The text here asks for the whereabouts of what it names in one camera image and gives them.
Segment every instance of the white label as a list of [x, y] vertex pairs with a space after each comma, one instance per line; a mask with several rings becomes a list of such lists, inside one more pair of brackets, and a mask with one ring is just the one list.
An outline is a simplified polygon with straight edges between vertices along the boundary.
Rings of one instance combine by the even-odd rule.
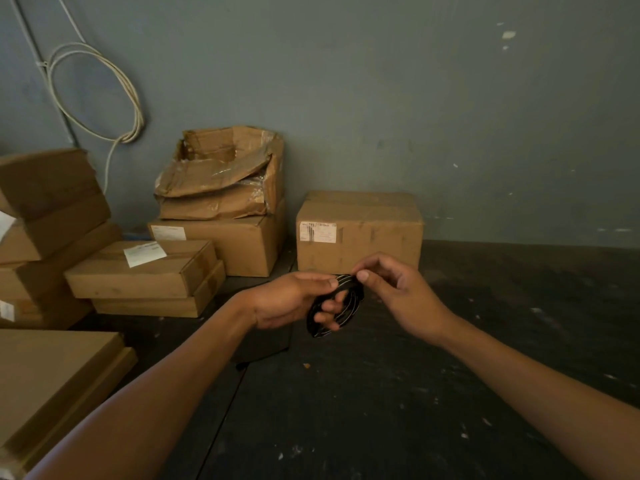
[[337, 231], [337, 224], [300, 222], [300, 241], [335, 243]]
[[151, 226], [156, 241], [186, 241], [184, 227], [176, 226]]
[[11, 217], [9, 214], [0, 212], [0, 241], [3, 240], [4, 234], [9, 231], [14, 222], [15, 217]]
[[166, 253], [164, 252], [164, 249], [160, 247], [160, 244], [154, 241], [125, 249], [124, 256], [127, 258], [129, 267], [135, 267], [146, 262], [166, 258]]
[[15, 322], [15, 307], [6, 301], [0, 301], [0, 318]]

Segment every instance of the hand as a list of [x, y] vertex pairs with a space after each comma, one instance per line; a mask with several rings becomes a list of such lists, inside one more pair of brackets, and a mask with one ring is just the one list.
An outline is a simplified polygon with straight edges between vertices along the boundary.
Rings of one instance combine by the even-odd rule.
[[[257, 328], [277, 328], [307, 316], [316, 297], [331, 293], [338, 288], [338, 280], [332, 274], [289, 273], [255, 288], [241, 291], [236, 295], [250, 307]], [[322, 312], [314, 319], [331, 330], [340, 327], [333, 316], [342, 311], [342, 300], [346, 292], [340, 292], [335, 299], [322, 304]]]
[[411, 266], [383, 253], [366, 257], [352, 274], [376, 293], [398, 323], [413, 336], [439, 346], [458, 318]]

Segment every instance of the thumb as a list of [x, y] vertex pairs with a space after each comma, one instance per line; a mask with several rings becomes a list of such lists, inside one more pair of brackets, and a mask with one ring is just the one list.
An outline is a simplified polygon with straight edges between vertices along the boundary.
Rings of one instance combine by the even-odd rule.
[[378, 274], [368, 269], [358, 271], [356, 277], [359, 282], [377, 294], [382, 300], [391, 298], [391, 293], [395, 290], [388, 282], [384, 281]]
[[300, 280], [300, 286], [306, 296], [320, 296], [329, 294], [338, 288], [338, 280], [331, 278], [329, 280]]

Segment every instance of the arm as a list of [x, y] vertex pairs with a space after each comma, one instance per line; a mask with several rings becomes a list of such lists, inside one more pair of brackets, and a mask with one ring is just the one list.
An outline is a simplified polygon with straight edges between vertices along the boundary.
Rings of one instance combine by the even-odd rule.
[[535, 362], [455, 316], [421, 275], [378, 254], [353, 270], [412, 335], [443, 347], [591, 478], [640, 478], [640, 410]]
[[[306, 316], [316, 296], [336, 287], [332, 275], [291, 273], [238, 293], [174, 352], [87, 416], [28, 480], [154, 478], [245, 334]], [[325, 301], [323, 308], [339, 312], [343, 298]], [[317, 315], [337, 327], [332, 318]]]

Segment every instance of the left hand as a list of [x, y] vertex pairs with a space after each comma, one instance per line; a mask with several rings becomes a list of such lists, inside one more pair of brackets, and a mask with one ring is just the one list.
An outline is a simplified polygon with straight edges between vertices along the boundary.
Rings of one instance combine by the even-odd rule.
[[[255, 288], [236, 295], [249, 306], [257, 328], [277, 328], [307, 316], [316, 297], [331, 293], [338, 288], [332, 274], [296, 272], [281, 276]], [[333, 331], [340, 329], [333, 316], [342, 311], [342, 300], [346, 292], [323, 303], [322, 312], [314, 319]]]

